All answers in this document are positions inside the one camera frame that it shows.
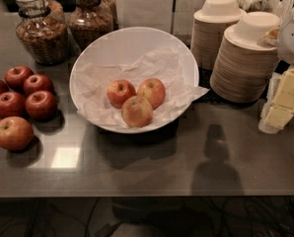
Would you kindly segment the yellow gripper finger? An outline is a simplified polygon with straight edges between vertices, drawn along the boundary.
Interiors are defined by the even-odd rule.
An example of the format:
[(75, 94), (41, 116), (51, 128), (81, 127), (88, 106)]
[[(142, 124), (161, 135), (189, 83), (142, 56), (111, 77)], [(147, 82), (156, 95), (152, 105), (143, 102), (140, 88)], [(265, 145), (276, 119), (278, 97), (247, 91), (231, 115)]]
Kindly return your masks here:
[(294, 113), (290, 109), (281, 106), (267, 106), (263, 120), (266, 125), (283, 129), (293, 117)]
[(272, 106), (294, 113), (294, 66), (291, 66), (280, 77)]

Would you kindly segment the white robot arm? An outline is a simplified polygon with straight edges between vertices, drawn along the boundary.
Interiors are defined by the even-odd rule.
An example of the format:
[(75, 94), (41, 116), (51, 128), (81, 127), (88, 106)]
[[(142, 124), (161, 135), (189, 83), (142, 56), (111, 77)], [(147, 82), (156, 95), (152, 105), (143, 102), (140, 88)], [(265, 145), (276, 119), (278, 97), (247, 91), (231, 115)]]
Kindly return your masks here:
[(294, 7), (283, 19), (278, 32), (278, 56), (289, 64), (281, 75), (273, 73), (258, 129), (275, 134), (294, 118)]

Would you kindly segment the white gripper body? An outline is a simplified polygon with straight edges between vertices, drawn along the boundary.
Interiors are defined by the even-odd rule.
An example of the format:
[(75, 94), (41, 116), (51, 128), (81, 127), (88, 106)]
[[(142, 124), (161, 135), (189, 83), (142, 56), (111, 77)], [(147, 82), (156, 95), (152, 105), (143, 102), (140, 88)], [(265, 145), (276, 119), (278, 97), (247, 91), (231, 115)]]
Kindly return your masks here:
[(266, 102), (264, 103), (261, 113), (260, 113), (260, 120), (258, 123), (258, 129), (264, 133), (268, 134), (276, 134), (279, 129), (275, 128), (269, 124), (265, 123), (265, 117), (270, 109), (270, 106), (272, 104), (272, 100), (274, 98), (274, 95), (277, 91), (277, 87), (280, 82), (281, 75), (279, 73), (274, 72), (269, 80), (268, 87), (267, 87), (267, 93), (266, 93)]

